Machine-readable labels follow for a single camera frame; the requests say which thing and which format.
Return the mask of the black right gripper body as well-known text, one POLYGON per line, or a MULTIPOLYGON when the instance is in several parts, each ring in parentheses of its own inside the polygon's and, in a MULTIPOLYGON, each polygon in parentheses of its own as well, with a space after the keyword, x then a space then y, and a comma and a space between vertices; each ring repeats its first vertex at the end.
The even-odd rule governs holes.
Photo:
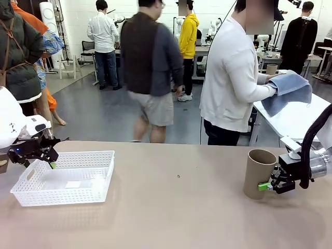
POLYGON ((291 180, 297 181, 301 179, 302 164, 301 159, 292 159, 289 154, 279 155, 279 164, 282 171, 289 176, 291 180))

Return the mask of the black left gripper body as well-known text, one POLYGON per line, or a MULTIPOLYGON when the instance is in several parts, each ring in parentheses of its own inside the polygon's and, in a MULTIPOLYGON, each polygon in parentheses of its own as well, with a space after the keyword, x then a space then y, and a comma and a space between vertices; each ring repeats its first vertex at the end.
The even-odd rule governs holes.
POLYGON ((36 159, 38 151, 37 140, 19 141, 9 146, 7 155, 12 163, 25 164, 29 159, 36 159))

